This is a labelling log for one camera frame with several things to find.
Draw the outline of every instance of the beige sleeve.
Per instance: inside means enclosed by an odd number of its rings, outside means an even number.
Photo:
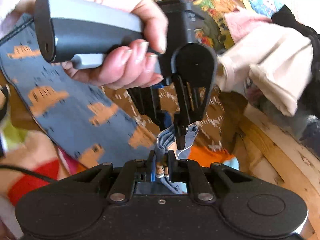
[[[230,91],[249,76],[284,115],[293,116],[312,77],[312,58],[309,38],[292,28],[263,25],[218,57],[216,82]]]
[[[254,29],[222,56],[218,56],[216,82],[221,91],[232,88],[249,75],[250,64],[261,63],[274,46],[282,41],[284,27],[266,24]]]
[[[251,64],[249,76],[282,114],[294,116],[297,101],[312,78],[310,39],[284,28],[284,37],[260,64]]]

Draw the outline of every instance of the hand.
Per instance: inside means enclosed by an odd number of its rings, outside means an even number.
[[[155,51],[166,50],[168,20],[152,0],[88,0],[136,14],[145,23],[144,36]],[[157,55],[147,53],[149,43],[133,41],[129,46],[113,50],[102,66],[76,70],[71,62],[62,65],[74,80],[94,85],[107,85],[112,89],[148,87],[159,83],[163,76],[154,73]]]

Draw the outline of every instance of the folded cloth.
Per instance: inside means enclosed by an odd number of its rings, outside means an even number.
[[[226,13],[224,17],[234,43],[239,42],[255,28],[272,23],[269,17],[239,6],[233,12]]]
[[[155,153],[157,156],[157,160],[161,160],[164,154],[166,154],[169,150],[174,150],[176,154],[176,158],[179,159],[187,159],[190,154],[190,148],[195,140],[199,130],[195,124],[191,124],[188,126],[187,134],[185,135],[186,144],[183,150],[177,149],[177,142],[175,138],[175,130],[174,126],[170,126],[166,130],[163,130],[156,139],[155,144]]]
[[[309,38],[292,28],[263,25],[218,56],[216,80],[228,91],[249,76],[284,115],[293,116],[311,80],[312,59]]]

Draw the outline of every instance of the orange fabric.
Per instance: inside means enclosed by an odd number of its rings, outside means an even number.
[[[188,159],[197,161],[201,167],[210,167],[211,163],[224,163],[235,158],[225,149],[212,151],[207,147],[192,146]]]

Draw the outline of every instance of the fingernail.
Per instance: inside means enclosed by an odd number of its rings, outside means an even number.
[[[124,64],[127,63],[129,57],[131,56],[132,54],[132,49],[127,49],[123,54],[122,54],[122,57],[121,57],[121,66],[123,66]]]
[[[152,61],[152,64],[147,64],[146,65],[146,72],[149,73],[154,69],[154,65],[156,63],[156,60],[158,58],[157,54],[151,54],[148,56],[148,59],[150,59]]]
[[[158,84],[159,82],[161,82],[163,80],[163,76],[162,75],[159,75],[157,76],[156,78],[154,78],[153,80],[151,80],[148,85],[149,86],[153,86],[155,84]]]
[[[141,62],[147,53],[149,42],[141,42],[138,46],[136,63]]]
[[[159,47],[160,47],[160,50],[161,50],[160,53],[164,54],[165,50],[167,49],[167,37],[166,36],[162,36],[160,38]]]
[[[68,69],[72,68],[72,62],[71,61],[61,62],[61,66],[64,69],[68,70]]]

